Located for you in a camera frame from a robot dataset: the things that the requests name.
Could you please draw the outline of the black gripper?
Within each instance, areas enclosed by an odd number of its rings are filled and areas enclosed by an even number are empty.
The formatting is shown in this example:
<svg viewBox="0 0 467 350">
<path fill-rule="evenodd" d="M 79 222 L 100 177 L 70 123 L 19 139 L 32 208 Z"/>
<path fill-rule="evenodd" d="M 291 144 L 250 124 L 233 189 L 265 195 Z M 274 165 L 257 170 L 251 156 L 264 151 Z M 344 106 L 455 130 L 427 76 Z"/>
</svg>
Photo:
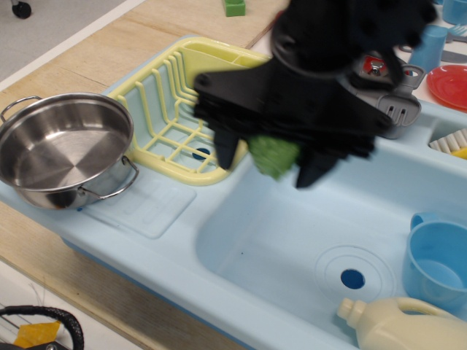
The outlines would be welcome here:
<svg viewBox="0 0 467 350">
<path fill-rule="evenodd" d="M 343 157 L 367 156 L 392 123 L 346 82 L 366 53 L 391 62 L 393 45 L 393 32 L 380 21 L 279 21 L 266 63 L 199 74 L 195 114 L 215 133 L 219 166 L 229 169 L 238 143 L 252 136 L 295 142 L 301 147 L 296 188 L 303 189 Z"/>
</svg>

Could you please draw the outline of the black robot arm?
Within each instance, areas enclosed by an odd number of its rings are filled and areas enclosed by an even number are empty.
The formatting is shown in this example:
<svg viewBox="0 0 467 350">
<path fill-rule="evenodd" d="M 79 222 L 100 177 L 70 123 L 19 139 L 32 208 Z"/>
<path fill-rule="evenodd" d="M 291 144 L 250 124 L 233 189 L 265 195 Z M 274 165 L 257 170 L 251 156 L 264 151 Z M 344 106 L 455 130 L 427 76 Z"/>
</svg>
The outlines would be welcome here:
<svg viewBox="0 0 467 350">
<path fill-rule="evenodd" d="M 262 171 L 298 166 L 304 188 L 340 160 L 367 158 L 392 123 L 347 86 L 395 90 L 404 71 L 394 47 L 418 45 L 436 17 L 430 1 L 290 2 L 268 61 L 195 78 L 194 115 L 213 130 L 219 166 L 231 167 L 243 140 Z"/>
</svg>

